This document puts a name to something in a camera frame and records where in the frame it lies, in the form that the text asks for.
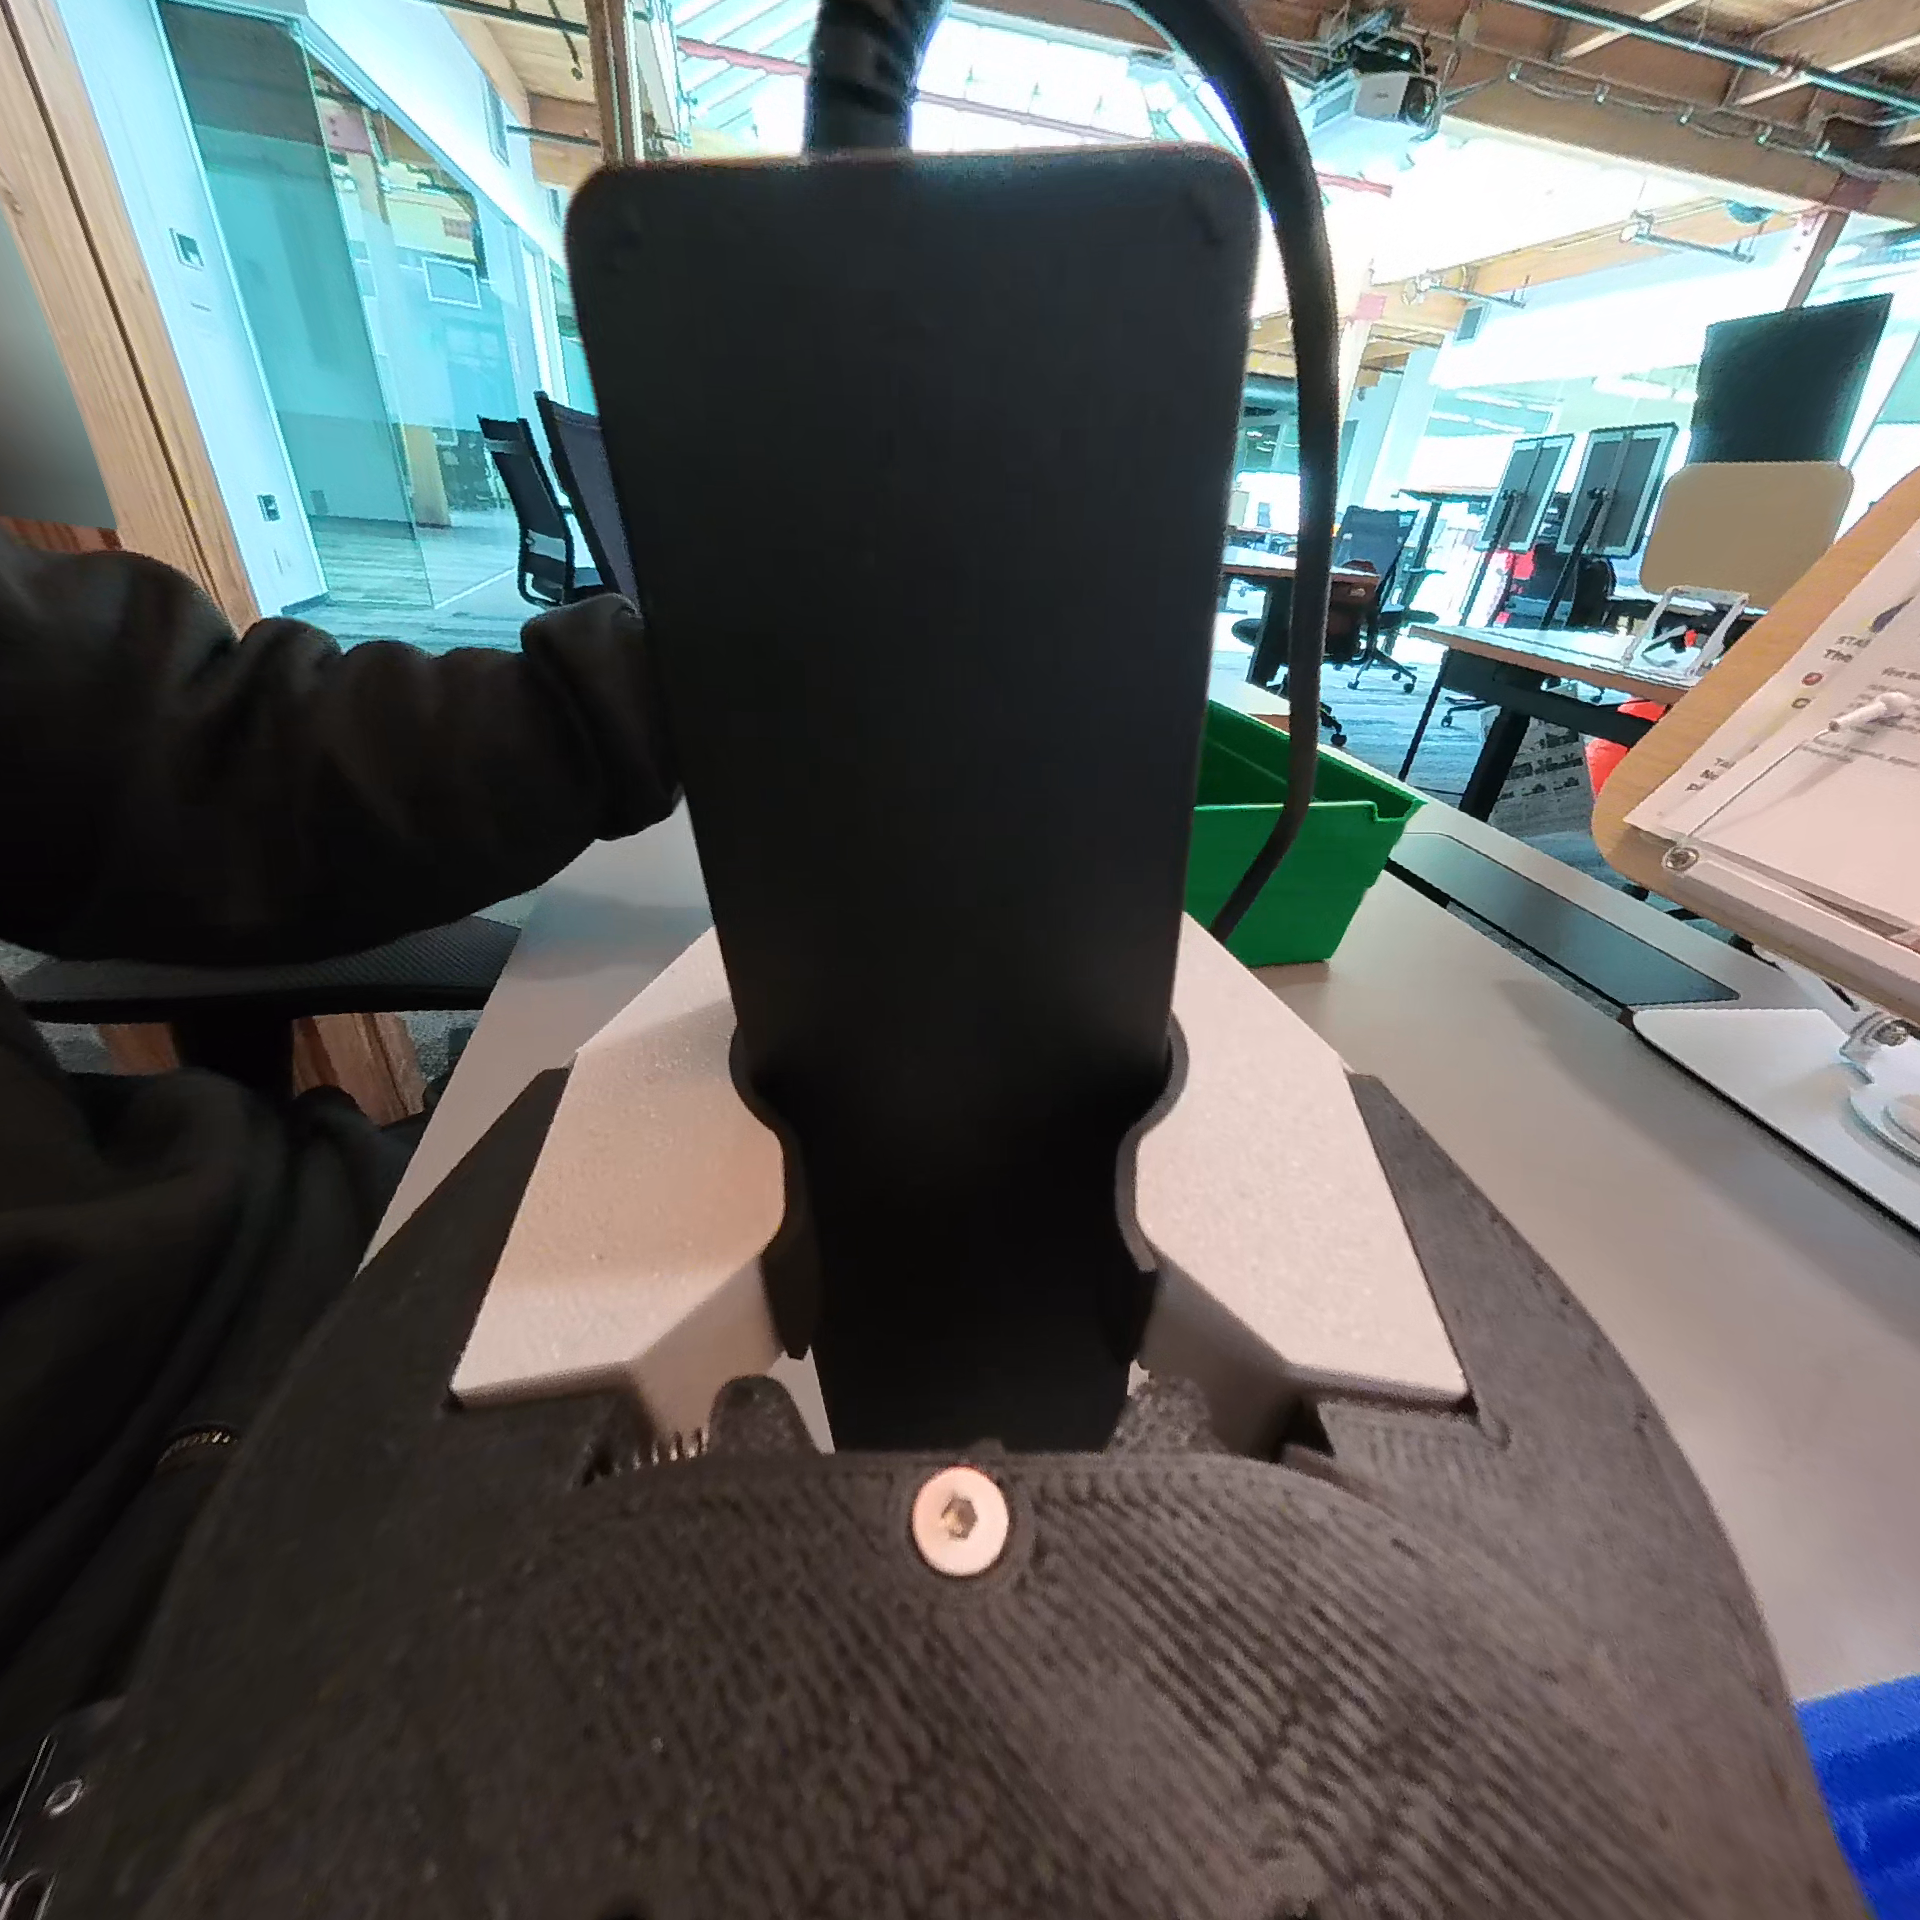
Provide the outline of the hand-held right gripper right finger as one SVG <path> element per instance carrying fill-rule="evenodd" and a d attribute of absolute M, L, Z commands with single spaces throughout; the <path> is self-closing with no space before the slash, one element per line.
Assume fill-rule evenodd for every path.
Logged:
<path fill-rule="evenodd" d="M 1167 1087 L 1118 1163 L 1120 1230 L 1149 1281 L 1135 1369 L 1195 1388 L 1232 1451 L 1273 1451 L 1325 1399 L 1463 1411 L 1336 1051 L 1189 918 L 1167 1033 Z"/>

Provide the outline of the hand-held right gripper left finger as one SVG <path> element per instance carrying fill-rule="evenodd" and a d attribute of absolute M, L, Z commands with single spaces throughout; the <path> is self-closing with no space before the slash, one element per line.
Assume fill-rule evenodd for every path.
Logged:
<path fill-rule="evenodd" d="M 760 1250 L 784 1222 L 777 1136 L 736 1090 L 709 930 L 575 1054 L 449 1392 L 469 1407 L 615 1390 L 651 1430 L 703 1430 L 720 1388 L 779 1380 Z"/>

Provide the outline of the black port device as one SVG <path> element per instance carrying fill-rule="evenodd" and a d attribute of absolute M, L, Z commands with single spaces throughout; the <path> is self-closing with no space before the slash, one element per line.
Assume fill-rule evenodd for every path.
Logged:
<path fill-rule="evenodd" d="M 855 1451 L 1096 1451 L 1161 1103 L 1257 192 L 1233 156 L 667 160 L 566 217 L 591 393 Z"/>

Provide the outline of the person's left forearm black sleeve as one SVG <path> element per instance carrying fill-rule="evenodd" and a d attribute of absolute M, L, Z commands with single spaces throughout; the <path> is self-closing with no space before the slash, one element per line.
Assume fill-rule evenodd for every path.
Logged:
<path fill-rule="evenodd" d="M 636 609 L 515 649 L 237 634 L 127 551 L 3 553 L 3 936 L 63 960 L 301 966 L 533 895 L 681 782 Z"/>

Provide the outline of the green plastic bin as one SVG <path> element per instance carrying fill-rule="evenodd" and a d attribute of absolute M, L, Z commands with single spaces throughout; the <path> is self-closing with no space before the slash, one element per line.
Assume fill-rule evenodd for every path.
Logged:
<path fill-rule="evenodd" d="M 1279 819 L 1287 768 L 1283 727 L 1209 704 L 1183 887 L 1183 912 L 1203 927 L 1211 927 Z M 1228 950 L 1251 969 L 1331 960 L 1421 806 L 1395 778 L 1320 747 L 1303 832 Z"/>

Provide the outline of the background wooden desk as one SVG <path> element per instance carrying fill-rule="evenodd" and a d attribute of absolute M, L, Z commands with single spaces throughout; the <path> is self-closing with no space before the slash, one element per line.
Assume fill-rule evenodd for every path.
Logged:
<path fill-rule="evenodd" d="M 1662 670 L 1636 670 L 1601 658 L 1572 636 L 1548 631 L 1473 630 L 1446 623 L 1417 623 L 1413 639 L 1445 648 L 1421 719 L 1407 740 L 1396 779 L 1407 784 L 1413 762 L 1433 722 L 1441 696 L 1460 694 L 1495 708 L 1495 721 L 1481 740 L 1473 768 L 1460 792 L 1459 809 L 1488 823 L 1503 793 L 1503 784 L 1519 756 L 1533 722 L 1574 736 L 1605 738 L 1622 747 L 1636 746 L 1651 721 L 1625 714 L 1620 704 L 1591 704 L 1558 683 L 1622 694 L 1628 702 L 1668 708 L 1688 683 Z"/>

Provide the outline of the background black office chair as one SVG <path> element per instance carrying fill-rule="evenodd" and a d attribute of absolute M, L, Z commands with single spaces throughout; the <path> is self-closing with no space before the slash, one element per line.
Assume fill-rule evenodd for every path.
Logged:
<path fill-rule="evenodd" d="M 1407 510 L 1347 508 L 1334 526 L 1325 665 L 1352 665 L 1351 688 L 1372 665 L 1383 665 L 1405 694 L 1417 688 L 1417 675 L 1383 648 L 1401 617 L 1395 591 L 1414 521 Z"/>

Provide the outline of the wooden document stand with papers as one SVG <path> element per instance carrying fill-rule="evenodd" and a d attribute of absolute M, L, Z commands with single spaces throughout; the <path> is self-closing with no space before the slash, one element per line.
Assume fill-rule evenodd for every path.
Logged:
<path fill-rule="evenodd" d="M 1916 516 L 1910 474 L 1629 751 L 1593 814 L 1620 875 L 1909 1024 Z"/>

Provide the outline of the black mesh office chair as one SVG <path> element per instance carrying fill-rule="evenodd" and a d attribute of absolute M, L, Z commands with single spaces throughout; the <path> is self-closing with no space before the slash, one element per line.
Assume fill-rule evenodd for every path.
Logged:
<path fill-rule="evenodd" d="M 536 609 L 565 609 L 604 592 L 636 602 L 633 556 L 599 417 L 544 392 L 535 393 L 535 407 L 540 428 L 523 417 L 480 422 L 518 526 L 520 599 Z"/>

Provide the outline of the black framed monitor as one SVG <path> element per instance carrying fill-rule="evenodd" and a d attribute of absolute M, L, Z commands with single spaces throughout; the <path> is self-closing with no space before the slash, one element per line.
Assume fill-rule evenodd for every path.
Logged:
<path fill-rule="evenodd" d="M 1535 546 L 1572 443 L 1572 434 L 1513 442 L 1479 528 L 1479 553 L 1524 553 Z"/>
<path fill-rule="evenodd" d="M 1647 538 L 1676 440 L 1673 422 L 1591 430 L 1556 548 L 1579 559 L 1635 559 Z"/>

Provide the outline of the beige panel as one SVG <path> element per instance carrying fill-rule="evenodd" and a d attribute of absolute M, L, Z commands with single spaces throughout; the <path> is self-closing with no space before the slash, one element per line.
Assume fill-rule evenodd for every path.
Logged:
<path fill-rule="evenodd" d="M 1742 595 L 1771 609 L 1833 546 L 1854 502 L 1845 465 L 1688 465 L 1647 524 L 1638 588 Z"/>

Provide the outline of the blue plastic bin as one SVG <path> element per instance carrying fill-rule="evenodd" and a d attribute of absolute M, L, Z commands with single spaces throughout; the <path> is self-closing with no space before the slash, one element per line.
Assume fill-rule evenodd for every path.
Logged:
<path fill-rule="evenodd" d="M 1796 1703 L 1840 1852 L 1876 1918 L 1917 1915 L 1917 1675 Z"/>

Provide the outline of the black standing panel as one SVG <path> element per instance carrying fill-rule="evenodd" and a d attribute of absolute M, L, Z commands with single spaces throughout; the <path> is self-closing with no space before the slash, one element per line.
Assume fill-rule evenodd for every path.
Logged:
<path fill-rule="evenodd" d="M 1891 310 L 1865 295 L 1710 326 L 1686 465 L 1837 465 Z"/>

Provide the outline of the ceiling projector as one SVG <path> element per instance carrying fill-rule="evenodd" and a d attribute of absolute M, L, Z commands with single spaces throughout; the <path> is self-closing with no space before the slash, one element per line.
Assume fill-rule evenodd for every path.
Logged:
<path fill-rule="evenodd" d="M 1311 144 L 1372 129 L 1435 129 L 1441 96 L 1425 49 L 1384 17 L 1352 24 L 1324 54 L 1325 66 L 1303 107 Z"/>

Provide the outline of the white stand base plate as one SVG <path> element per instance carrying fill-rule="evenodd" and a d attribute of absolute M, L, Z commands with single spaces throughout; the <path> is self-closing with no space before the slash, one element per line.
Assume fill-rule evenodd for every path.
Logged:
<path fill-rule="evenodd" d="M 1654 1007 L 1628 1026 L 1771 1136 L 1905 1228 L 1917 1225 L 1917 1040 L 1891 1016 Z"/>

